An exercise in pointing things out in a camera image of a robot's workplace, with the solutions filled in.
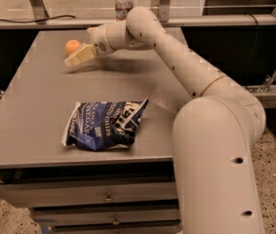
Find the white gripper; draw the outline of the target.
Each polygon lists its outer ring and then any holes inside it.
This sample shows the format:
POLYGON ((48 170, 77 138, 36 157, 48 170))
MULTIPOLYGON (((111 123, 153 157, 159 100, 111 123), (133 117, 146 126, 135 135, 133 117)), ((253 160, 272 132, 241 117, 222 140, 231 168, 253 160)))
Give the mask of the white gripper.
POLYGON ((93 59, 98 55, 107 55, 114 52, 107 38, 107 24, 89 27, 87 32, 91 44, 82 44, 72 52, 65 60, 67 66, 77 66, 85 61, 93 59))

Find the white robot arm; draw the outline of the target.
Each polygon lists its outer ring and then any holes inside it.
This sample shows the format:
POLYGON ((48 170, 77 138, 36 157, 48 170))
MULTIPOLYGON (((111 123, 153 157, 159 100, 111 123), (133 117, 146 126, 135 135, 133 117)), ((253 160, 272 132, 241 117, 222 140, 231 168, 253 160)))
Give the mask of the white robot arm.
POLYGON ((67 65, 148 47, 192 97, 173 124, 182 234, 265 234, 251 157, 266 122, 261 102, 181 44, 147 8, 135 7, 89 34, 67 65))

